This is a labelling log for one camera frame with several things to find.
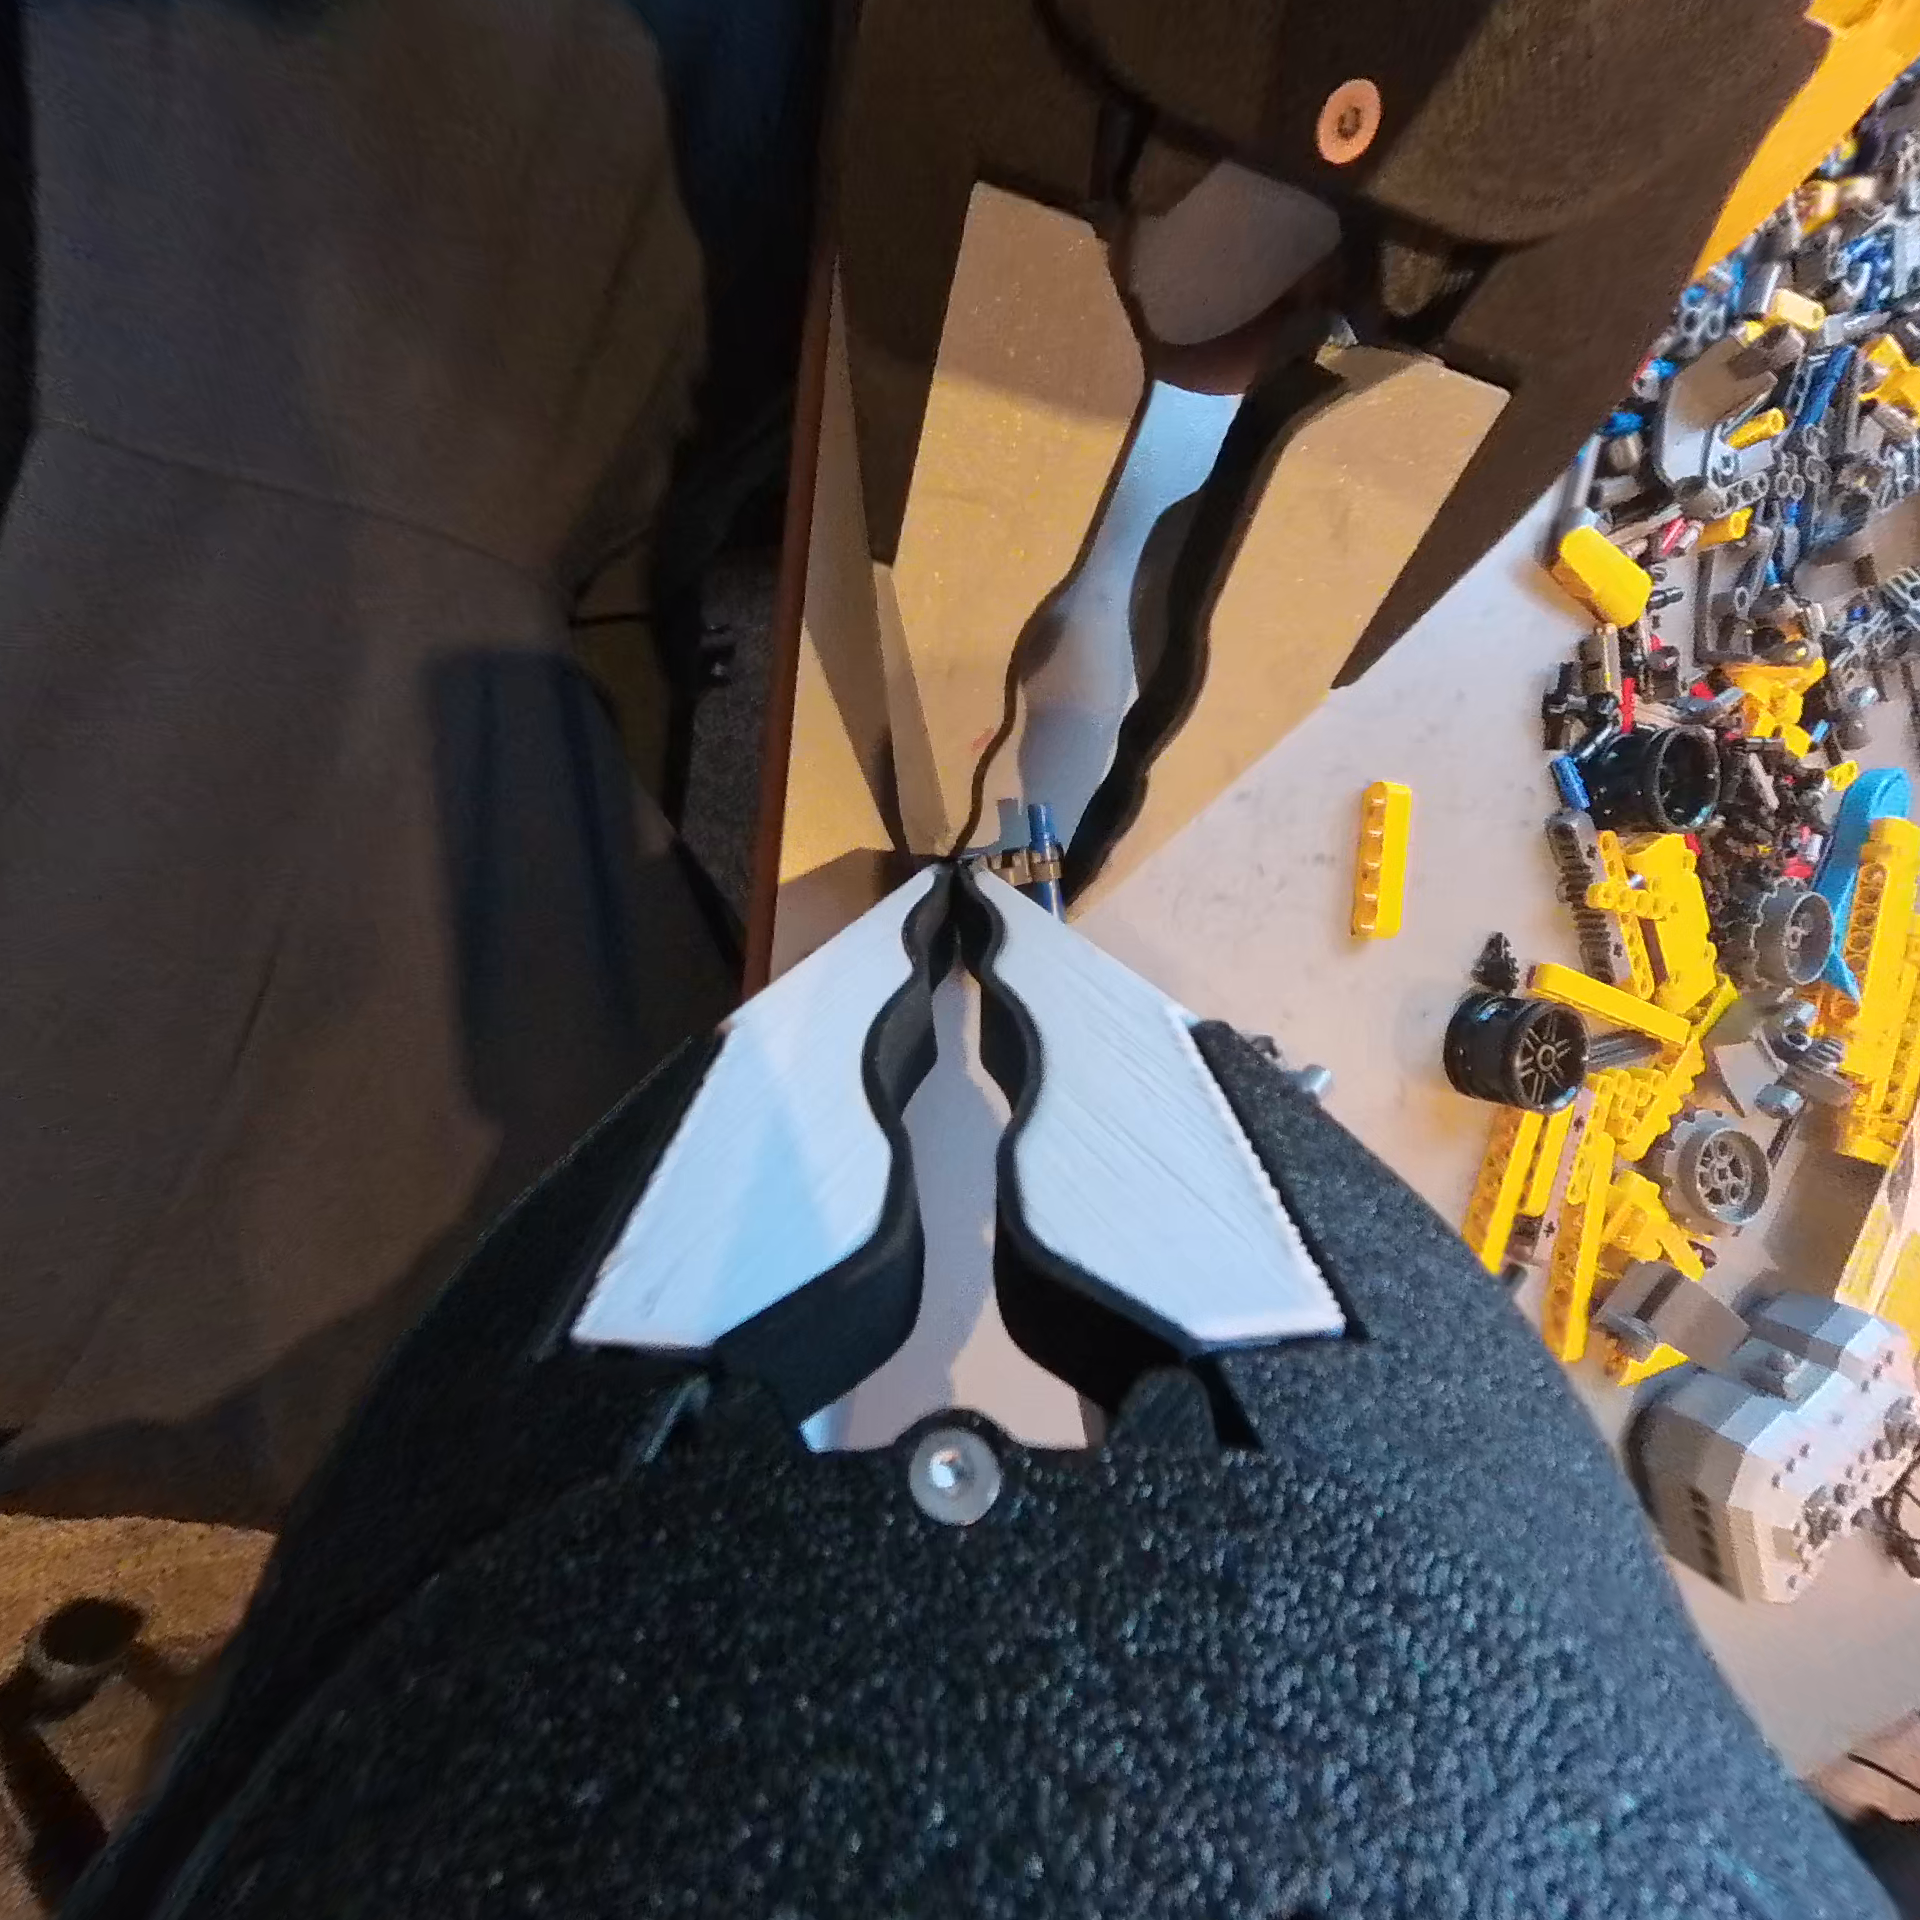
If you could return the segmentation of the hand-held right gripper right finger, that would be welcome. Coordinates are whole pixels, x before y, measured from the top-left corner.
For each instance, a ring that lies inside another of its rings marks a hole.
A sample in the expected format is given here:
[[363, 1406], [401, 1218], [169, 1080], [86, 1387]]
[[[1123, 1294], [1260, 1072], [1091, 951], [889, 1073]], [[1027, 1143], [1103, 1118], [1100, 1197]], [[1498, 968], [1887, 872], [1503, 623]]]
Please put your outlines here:
[[1220, 1086], [1201, 1018], [990, 870], [953, 877], [979, 1054], [1010, 1112], [994, 1290], [1019, 1353], [1100, 1411], [1350, 1315]]

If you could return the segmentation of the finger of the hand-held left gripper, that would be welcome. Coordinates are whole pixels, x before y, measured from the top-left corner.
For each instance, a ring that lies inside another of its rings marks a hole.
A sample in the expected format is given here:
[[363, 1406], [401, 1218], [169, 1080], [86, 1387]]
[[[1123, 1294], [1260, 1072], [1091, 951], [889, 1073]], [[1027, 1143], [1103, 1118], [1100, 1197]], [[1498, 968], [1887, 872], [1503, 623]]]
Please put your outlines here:
[[1015, 795], [1067, 829], [1136, 690], [1127, 600], [1097, 582], [1143, 402], [1097, 232], [972, 190], [895, 560], [863, 512], [851, 346], [833, 307], [814, 472], [814, 865], [945, 851]]
[[1063, 861], [1086, 913], [1332, 690], [1511, 392], [1444, 361], [1324, 349], [1242, 400], [1146, 542], [1142, 687]]

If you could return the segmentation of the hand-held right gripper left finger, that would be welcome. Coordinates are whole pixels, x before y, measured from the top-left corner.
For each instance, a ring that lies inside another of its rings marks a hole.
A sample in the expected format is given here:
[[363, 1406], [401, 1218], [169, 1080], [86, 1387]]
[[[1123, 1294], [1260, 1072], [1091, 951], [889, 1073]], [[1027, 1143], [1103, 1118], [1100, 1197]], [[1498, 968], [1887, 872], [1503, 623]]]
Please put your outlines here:
[[926, 1235], [905, 1107], [937, 1063], [953, 867], [928, 865], [780, 973], [716, 1050], [570, 1325], [809, 1419], [895, 1358]]

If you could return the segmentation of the short yellow toy beam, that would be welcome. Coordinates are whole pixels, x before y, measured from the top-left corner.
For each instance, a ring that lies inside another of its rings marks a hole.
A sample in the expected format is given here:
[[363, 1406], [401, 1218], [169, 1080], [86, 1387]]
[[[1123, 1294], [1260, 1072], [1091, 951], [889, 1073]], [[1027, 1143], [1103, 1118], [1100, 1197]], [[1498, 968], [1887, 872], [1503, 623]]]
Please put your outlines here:
[[1361, 793], [1361, 823], [1352, 883], [1352, 934], [1361, 941], [1398, 938], [1403, 928], [1414, 790], [1374, 779]]

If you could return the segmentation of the small grey toy connector piece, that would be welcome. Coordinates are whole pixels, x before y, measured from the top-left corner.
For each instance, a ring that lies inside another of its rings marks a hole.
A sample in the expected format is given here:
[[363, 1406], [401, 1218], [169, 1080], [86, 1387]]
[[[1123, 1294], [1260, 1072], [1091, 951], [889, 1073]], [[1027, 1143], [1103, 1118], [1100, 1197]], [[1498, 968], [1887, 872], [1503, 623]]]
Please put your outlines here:
[[1065, 845], [1048, 801], [999, 799], [994, 838], [964, 851], [964, 861], [1065, 919]]

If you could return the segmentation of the grey desk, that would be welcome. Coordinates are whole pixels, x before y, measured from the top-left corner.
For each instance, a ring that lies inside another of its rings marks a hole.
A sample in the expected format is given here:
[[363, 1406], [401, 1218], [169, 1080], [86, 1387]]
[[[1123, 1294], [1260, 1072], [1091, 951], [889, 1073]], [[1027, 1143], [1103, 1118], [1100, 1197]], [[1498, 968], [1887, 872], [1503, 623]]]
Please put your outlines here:
[[[819, 951], [896, 883], [887, 840], [896, 803], [889, 673], [903, 687], [910, 759], [928, 755], [921, 690], [905, 641], [882, 632], [863, 553], [849, 344], [838, 282], [824, 337], [807, 344], [822, 421], [802, 439], [811, 481], [795, 710], [784, 749], [780, 887], [761, 913], [769, 971]], [[1120, 586], [1146, 551], [1147, 519], [1199, 485], [1233, 405], [1164, 391], [1147, 402], [1146, 446], [1124, 467], [1120, 529], [1095, 537], [1088, 590], [1067, 597], [1067, 638], [1120, 638]], [[1450, 981], [1481, 934], [1511, 934], [1526, 957], [1571, 962], [1553, 872], [1539, 848], [1539, 753], [1522, 709], [1546, 682], [1553, 641], [1572, 611], [1529, 585], [1548, 507], [1478, 562], [1387, 657], [1328, 694], [1294, 730], [1210, 801], [1160, 851], [1091, 907], [1088, 937], [1204, 1017], [1280, 1039], [1291, 1061], [1332, 1069], [1332, 1112], [1448, 1219], [1471, 1200], [1494, 1122], [1455, 1094], [1438, 1063]], [[1361, 790], [1376, 776], [1414, 785], [1408, 928], [1393, 941], [1350, 931]], [[826, 1448], [875, 1448], [948, 1401], [994, 1417], [1031, 1415], [1038, 1437], [1075, 1437], [1084, 1419], [1044, 1383], [993, 1307], [987, 1162], [1006, 1102], [976, 1056], [967, 981], [935, 999], [939, 1037], [962, 1048], [956, 1083], [935, 1073], [907, 1131], [932, 1166], [928, 1189], [930, 1321], [878, 1379], [807, 1425]], [[1809, 1126], [1783, 1147], [1762, 1222], [1713, 1270], [1748, 1290], [1834, 1290], [1875, 1207], [1882, 1168], [1834, 1154]], [[1916, 1819], [1916, 1581], [1856, 1530], [1810, 1594], [1738, 1599], [1704, 1574], [1679, 1586], [1719, 1665], [1776, 1741], [1835, 1807]]]

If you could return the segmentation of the yellow curved toy panel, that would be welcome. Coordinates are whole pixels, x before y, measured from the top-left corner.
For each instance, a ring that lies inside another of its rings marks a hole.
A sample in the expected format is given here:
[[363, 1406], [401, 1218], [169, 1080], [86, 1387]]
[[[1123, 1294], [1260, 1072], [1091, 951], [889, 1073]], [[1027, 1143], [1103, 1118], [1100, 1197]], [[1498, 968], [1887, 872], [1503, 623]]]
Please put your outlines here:
[[1649, 610], [1649, 570], [1596, 525], [1572, 525], [1559, 534], [1548, 570], [1602, 626], [1628, 629]]

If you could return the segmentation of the pile of small toy parts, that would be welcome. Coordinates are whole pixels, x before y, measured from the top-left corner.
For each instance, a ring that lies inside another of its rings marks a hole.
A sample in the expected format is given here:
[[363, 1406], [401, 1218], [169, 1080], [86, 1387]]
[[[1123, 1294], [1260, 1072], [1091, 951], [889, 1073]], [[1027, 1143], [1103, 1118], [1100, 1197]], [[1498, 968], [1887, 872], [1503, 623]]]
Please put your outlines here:
[[1575, 467], [1586, 512], [1559, 531], [1600, 528], [1654, 593], [1628, 629], [1590, 611], [1554, 666], [1553, 793], [1600, 829], [1586, 755], [1714, 730], [1719, 817], [1682, 833], [1714, 922], [1778, 877], [1814, 887], [1872, 713], [1916, 713], [1916, 210], [1911, 65], [1692, 281]]

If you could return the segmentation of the black spoked toy wheel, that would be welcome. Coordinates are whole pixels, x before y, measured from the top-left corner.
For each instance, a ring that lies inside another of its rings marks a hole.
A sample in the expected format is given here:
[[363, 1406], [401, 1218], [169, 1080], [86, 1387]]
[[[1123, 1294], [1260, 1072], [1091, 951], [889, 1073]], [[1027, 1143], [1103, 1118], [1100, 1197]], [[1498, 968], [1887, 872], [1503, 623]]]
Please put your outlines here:
[[1465, 1097], [1553, 1115], [1577, 1099], [1590, 1065], [1590, 1025], [1550, 999], [1480, 989], [1448, 1022], [1442, 1067]]

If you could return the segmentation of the black toy wheel rim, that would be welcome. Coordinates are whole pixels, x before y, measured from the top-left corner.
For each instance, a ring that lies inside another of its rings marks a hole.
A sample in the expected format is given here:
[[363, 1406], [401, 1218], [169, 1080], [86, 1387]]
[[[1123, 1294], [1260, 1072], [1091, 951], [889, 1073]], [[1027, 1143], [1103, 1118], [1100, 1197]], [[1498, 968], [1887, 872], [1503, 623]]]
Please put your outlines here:
[[1721, 744], [1706, 727], [1636, 727], [1586, 755], [1582, 781], [1602, 829], [1704, 832], [1721, 814]]

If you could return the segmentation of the grey toy panel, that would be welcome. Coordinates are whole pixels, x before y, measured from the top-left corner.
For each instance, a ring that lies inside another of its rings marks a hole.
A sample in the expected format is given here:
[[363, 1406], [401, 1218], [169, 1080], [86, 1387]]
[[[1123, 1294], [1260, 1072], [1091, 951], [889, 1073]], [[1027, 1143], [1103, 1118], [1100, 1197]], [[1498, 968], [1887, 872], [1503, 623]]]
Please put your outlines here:
[[1748, 1323], [1724, 1297], [1664, 1259], [1636, 1259], [1610, 1286], [1596, 1323], [1633, 1359], [1673, 1349], [1719, 1366], [1748, 1338]]

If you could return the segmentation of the grey toy wheel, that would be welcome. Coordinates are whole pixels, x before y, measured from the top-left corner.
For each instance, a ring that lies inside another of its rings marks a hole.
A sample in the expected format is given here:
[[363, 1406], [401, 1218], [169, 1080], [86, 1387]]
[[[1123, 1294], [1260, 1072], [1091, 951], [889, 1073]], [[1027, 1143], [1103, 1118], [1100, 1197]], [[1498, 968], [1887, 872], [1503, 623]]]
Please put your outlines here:
[[1726, 967], [1745, 992], [1801, 992], [1834, 953], [1834, 907], [1800, 877], [1778, 877], [1745, 899]]
[[1649, 1176], [1670, 1215], [1692, 1235], [1738, 1235], [1770, 1201], [1771, 1162], [1764, 1145], [1736, 1118], [1692, 1111], [1649, 1152]]

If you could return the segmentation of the grey toy hub block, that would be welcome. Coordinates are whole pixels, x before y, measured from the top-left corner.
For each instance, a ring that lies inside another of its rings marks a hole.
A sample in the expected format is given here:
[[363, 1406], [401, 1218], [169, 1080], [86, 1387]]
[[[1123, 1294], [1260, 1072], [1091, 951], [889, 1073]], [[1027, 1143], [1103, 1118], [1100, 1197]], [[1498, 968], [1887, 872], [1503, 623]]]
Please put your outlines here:
[[1628, 1427], [1670, 1557], [1748, 1601], [1794, 1601], [1916, 1459], [1916, 1350], [1807, 1290], [1751, 1302], [1721, 1366], [1692, 1362]]

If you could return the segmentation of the black chair base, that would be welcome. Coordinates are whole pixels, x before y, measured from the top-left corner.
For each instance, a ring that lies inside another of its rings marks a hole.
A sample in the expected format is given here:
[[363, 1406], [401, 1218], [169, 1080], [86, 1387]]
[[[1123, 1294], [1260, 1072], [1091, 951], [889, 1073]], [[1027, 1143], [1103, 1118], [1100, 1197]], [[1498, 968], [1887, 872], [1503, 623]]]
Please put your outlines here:
[[72, 1599], [35, 1624], [4, 1675], [4, 1805], [26, 1843], [23, 1877], [44, 1907], [60, 1906], [108, 1838], [100, 1813], [44, 1733], [123, 1672], [144, 1623], [144, 1614], [121, 1599]]

